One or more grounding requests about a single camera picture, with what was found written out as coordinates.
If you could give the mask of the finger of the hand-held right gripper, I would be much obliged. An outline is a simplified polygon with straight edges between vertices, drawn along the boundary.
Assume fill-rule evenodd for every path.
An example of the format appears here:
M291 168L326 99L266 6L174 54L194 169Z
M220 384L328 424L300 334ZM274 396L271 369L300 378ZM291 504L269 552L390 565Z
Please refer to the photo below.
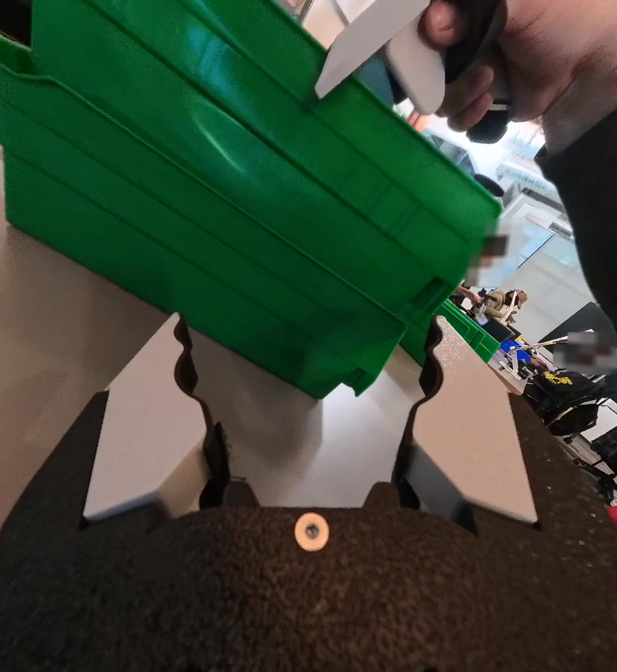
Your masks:
M353 75L371 56L381 53L391 38L430 1L375 1L363 10L333 41L314 92L325 98Z
M382 54L371 56L360 66L358 79L385 105L399 105L408 99Z

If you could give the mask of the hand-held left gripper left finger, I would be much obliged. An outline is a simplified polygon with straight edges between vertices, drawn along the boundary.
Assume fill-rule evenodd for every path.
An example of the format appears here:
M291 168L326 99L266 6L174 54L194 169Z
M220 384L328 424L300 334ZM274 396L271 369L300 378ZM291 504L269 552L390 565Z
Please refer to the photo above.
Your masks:
M174 313L106 387L84 520L148 505L175 519L220 504L227 449L197 382L187 323Z

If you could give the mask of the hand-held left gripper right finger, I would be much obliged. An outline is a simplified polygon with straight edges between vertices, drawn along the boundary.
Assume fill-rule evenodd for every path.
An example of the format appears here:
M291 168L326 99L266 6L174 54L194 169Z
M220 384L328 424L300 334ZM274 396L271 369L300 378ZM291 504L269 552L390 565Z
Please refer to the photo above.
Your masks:
M505 386L443 316L425 353L392 471L403 505L465 525L476 509L537 525Z

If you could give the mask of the person's right hand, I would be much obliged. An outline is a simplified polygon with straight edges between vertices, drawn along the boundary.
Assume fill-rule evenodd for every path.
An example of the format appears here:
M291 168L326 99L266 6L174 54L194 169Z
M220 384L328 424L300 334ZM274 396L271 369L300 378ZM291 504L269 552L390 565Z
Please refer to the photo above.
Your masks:
M559 153L617 109L617 1L508 1L494 56L446 88L437 115L456 132L484 117L495 80L512 119L540 119L548 155Z

